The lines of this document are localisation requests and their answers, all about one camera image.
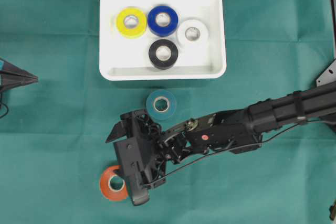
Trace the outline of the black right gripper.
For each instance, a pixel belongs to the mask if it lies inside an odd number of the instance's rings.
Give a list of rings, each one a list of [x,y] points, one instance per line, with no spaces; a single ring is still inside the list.
[[[149,190],[166,182],[165,160],[158,155],[152,141],[154,126],[161,129],[145,109],[131,111],[120,115],[120,121],[106,139],[106,143],[114,143],[120,166],[114,173],[125,180],[134,206],[148,202]]]

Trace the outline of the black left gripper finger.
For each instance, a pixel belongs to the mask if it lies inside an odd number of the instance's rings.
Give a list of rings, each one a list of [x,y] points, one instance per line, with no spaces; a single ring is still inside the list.
[[[1,73],[13,76],[37,79],[38,77],[24,69],[21,69],[1,58]]]
[[[13,88],[27,86],[33,83],[37,83],[38,79],[36,78],[27,78],[27,77],[1,77],[1,90],[0,93],[3,93],[7,90]]]

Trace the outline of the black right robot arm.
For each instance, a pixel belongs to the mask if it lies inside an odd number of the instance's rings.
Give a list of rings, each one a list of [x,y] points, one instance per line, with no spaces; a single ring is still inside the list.
[[[279,99],[260,101],[240,110],[189,119],[166,131],[146,110],[121,115],[107,142],[114,144],[119,168],[135,206],[149,200],[149,190],[164,184],[166,164],[189,156],[235,154],[260,148],[263,134],[312,122],[335,127],[335,64],[316,80],[316,87]]]

